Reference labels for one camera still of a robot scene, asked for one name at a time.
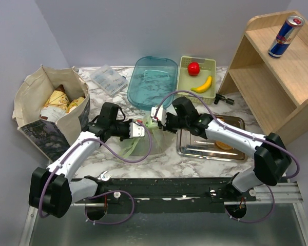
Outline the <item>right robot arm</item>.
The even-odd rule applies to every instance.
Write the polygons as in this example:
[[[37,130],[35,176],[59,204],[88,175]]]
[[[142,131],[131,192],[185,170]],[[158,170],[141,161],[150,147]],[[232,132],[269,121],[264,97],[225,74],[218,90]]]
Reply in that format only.
[[[230,200],[239,200],[255,186],[275,186],[292,162],[283,141],[275,133],[265,136],[233,127],[217,119],[212,112],[199,113],[184,96],[175,99],[172,105],[176,114],[166,112],[163,107],[152,109],[151,117],[162,130],[171,133],[186,130],[191,135],[222,142],[254,160],[252,168],[237,173],[226,185],[226,196]]]

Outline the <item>green plastic grocery bag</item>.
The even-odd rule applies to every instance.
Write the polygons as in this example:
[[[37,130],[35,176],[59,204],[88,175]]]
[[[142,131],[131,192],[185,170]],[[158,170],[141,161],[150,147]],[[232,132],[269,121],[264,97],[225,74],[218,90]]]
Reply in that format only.
[[[175,135],[173,133],[162,131],[151,121],[150,115],[146,115],[140,119],[150,132],[152,140],[152,148],[150,155],[161,154],[165,152],[174,142]],[[127,158],[129,156],[144,156],[149,149],[149,138],[145,134],[144,137],[127,139],[121,142],[121,150],[119,155]]]

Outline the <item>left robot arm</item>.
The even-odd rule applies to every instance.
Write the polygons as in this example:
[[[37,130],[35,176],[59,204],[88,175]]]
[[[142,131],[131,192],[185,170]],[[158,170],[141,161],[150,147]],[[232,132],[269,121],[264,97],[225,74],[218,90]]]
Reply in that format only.
[[[70,183],[81,164],[111,137],[130,139],[133,119],[118,119],[122,108],[110,102],[103,104],[100,114],[81,131],[77,140],[52,165],[36,168],[31,176],[29,205],[38,209],[41,218],[63,217],[76,193]]]

